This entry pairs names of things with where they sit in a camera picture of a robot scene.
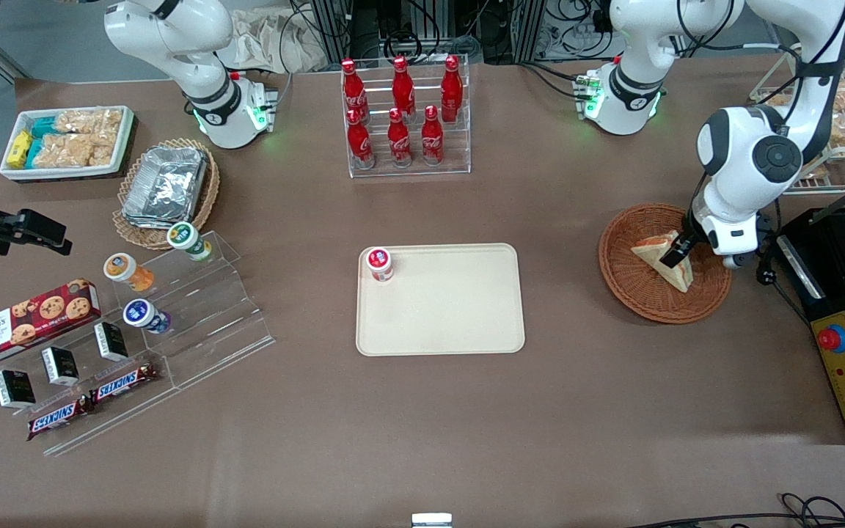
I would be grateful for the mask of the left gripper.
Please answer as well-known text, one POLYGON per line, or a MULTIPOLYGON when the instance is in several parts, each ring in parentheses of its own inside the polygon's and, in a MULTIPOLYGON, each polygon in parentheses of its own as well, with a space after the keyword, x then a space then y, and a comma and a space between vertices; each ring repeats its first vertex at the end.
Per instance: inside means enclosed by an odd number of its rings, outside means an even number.
POLYGON ((661 264, 676 268, 702 238, 717 255, 754 253, 758 249, 758 210, 731 210, 723 202, 696 197, 684 215, 684 231, 672 241, 660 258, 661 264))

